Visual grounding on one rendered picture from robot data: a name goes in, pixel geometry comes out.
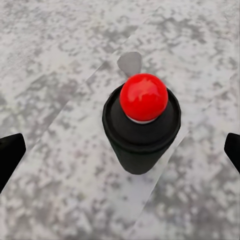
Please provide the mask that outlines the pesticide atomizer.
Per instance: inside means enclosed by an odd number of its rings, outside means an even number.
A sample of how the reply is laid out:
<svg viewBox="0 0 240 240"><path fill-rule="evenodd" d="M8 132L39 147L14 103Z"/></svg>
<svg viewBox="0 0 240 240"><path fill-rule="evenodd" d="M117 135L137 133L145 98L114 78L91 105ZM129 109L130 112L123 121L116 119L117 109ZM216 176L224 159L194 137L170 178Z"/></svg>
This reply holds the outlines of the pesticide atomizer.
<svg viewBox="0 0 240 240"><path fill-rule="evenodd" d="M174 142L181 127L181 107L159 77L141 73L138 51L123 54L117 66L128 81L104 104L102 124L124 170L142 175Z"/></svg>

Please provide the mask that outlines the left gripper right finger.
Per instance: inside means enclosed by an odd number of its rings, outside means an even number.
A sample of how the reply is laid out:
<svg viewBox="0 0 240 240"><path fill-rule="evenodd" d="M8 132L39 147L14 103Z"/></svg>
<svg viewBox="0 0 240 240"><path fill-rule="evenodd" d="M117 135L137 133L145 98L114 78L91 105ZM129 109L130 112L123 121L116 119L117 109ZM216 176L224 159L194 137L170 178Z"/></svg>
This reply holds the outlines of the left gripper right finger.
<svg viewBox="0 0 240 240"><path fill-rule="evenodd" d="M224 145L225 153L240 173L240 135L228 133Z"/></svg>

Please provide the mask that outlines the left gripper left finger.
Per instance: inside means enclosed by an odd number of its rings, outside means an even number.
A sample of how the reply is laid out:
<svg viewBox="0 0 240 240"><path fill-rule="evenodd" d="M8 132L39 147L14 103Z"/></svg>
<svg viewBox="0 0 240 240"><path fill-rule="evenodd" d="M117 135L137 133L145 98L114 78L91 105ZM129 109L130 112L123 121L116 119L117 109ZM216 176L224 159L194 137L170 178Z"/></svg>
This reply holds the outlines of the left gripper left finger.
<svg viewBox="0 0 240 240"><path fill-rule="evenodd" d="M26 153L21 133L0 138L0 193Z"/></svg>

